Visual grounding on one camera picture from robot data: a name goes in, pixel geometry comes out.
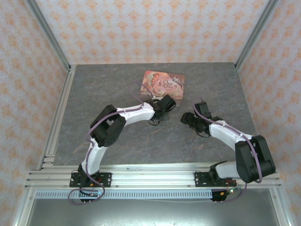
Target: gray marble surface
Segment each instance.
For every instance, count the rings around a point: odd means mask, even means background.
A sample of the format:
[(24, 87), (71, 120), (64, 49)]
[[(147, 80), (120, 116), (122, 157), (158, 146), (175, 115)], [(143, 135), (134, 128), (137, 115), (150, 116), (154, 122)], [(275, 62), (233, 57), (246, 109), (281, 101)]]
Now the gray marble surface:
[[(129, 107), (139, 103), (130, 96), (129, 84), (142, 82), (146, 70), (184, 74), (185, 89), (180, 107), (168, 121), (154, 127), (146, 121), (126, 126), (117, 142), (107, 149), (102, 164), (232, 161), (235, 153), (216, 138), (199, 137), (180, 122), (193, 112), (194, 97), (202, 96), (212, 116), (255, 134), (246, 99), (233, 63), (174, 63), (78, 65), (63, 116), (54, 165), (79, 165), (88, 143), (84, 136), (106, 105)], [(132, 89), (139, 92), (140, 87)]]

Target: book cover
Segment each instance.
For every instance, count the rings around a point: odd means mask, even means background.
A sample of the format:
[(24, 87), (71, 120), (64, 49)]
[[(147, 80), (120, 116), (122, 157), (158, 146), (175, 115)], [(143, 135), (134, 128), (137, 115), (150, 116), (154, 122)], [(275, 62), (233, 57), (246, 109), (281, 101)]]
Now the book cover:
[[(184, 94), (184, 81), (185, 75), (146, 71), (142, 83), (152, 92), (155, 99), (161, 99), (168, 94), (176, 101), (177, 106), (180, 106)], [(140, 93), (150, 96), (143, 86)]]

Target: gray table surface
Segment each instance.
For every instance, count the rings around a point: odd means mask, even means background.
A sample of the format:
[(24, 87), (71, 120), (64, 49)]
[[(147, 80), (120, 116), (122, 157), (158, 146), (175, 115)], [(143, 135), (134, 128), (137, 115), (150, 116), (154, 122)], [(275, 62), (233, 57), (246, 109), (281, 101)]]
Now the gray table surface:
[[(170, 112), (168, 121), (154, 127), (146, 121), (126, 126), (117, 142), (109, 147), (102, 164), (147, 164), (176, 162), (233, 161), (235, 153), (216, 138), (199, 137), (180, 122), (185, 112), (193, 112), (194, 97), (202, 96), (212, 116), (229, 125), (255, 134), (239, 77), (233, 63), (174, 63), (78, 65), (71, 87), (54, 165), (79, 165), (88, 143), (84, 136), (96, 116), (112, 104), (138, 105), (129, 93), (129, 84), (142, 82), (146, 70), (184, 74), (182, 104)], [(140, 87), (133, 86), (137, 93)]]
[(223, 205), (200, 199), (167, 202), (102, 199), (91, 205), (72, 206), (64, 199), (36, 199), (27, 225), (278, 226), (279, 223), (269, 190), (248, 189), (241, 198)]

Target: white arm segment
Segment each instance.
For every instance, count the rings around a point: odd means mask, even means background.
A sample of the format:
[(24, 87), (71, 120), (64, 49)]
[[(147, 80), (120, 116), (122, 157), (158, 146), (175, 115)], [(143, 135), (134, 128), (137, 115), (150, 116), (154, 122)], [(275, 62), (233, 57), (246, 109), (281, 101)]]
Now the white arm segment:
[[(217, 122), (224, 125), (228, 125), (225, 121), (217, 121)], [(238, 141), (245, 141), (244, 138), (234, 133), (232, 130), (213, 123), (209, 125), (209, 131), (211, 136), (221, 140), (230, 148), (232, 148), (234, 151), (235, 151), (235, 143), (237, 143)], [(245, 135), (248, 139), (252, 138), (252, 136), (249, 134), (245, 134), (243, 132), (240, 132), (240, 134)], [(219, 178), (240, 178), (236, 170), (235, 161), (224, 162), (222, 164), (217, 165), (215, 169)]]
[[(130, 109), (135, 109), (138, 108), (138, 106), (134, 106), (134, 107), (128, 107), (128, 108), (117, 108), (117, 111), (126, 111), (126, 110), (130, 110)], [(138, 110), (138, 111), (134, 111), (134, 112), (125, 112), (125, 113), (119, 113), (122, 117), (125, 117), (126, 119), (126, 124), (125, 126), (137, 122), (137, 121), (142, 121), (142, 120), (150, 120), (153, 115), (155, 114), (155, 111), (153, 110), (152, 106), (148, 103), (143, 103), (143, 107)], [(105, 153), (105, 151), (107, 150), (108, 147), (98, 147), (98, 143), (91, 138), (91, 141), (94, 143), (94, 147), (89, 155), (89, 159), (88, 159), (88, 172), (89, 175), (92, 175), (94, 173), (96, 173), (99, 170), (99, 165), (101, 160), (103, 159), (103, 155)], [(85, 173), (86, 172), (86, 158), (85, 160), (82, 162), (81, 166), (84, 170)]]
[[(224, 125), (228, 125), (225, 121), (216, 121), (216, 122), (219, 122)], [(226, 145), (228, 145), (230, 148), (232, 148), (234, 151), (235, 151), (235, 143), (237, 143), (238, 141), (245, 141), (244, 138), (242, 138), (240, 135), (234, 133), (232, 130), (230, 130), (226, 127), (223, 127), (223, 126), (213, 124), (213, 123), (209, 125), (209, 131), (210, 131), (211, 136), (221, 140)], [(245, 135), (248, 139), (252, 138), (252, 136), (249, 134), (245, 134), (243, 132), (240, 132), (240, 133)]]

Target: wallpaper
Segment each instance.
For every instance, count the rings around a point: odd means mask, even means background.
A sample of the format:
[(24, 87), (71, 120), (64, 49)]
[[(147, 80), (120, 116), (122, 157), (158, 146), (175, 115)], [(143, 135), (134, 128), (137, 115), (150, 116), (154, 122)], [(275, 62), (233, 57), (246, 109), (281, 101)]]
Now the wallpaper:
[(281, 0), (240, 78), (258, 132), (266, 137), (301, 222), (301, 2)]
[(11, 225), (52, 123), (65, 70), (24, 0), (0, 1), (0, 224)]
[(268, 0), (37, 0), (71, 64), (236, 62)]

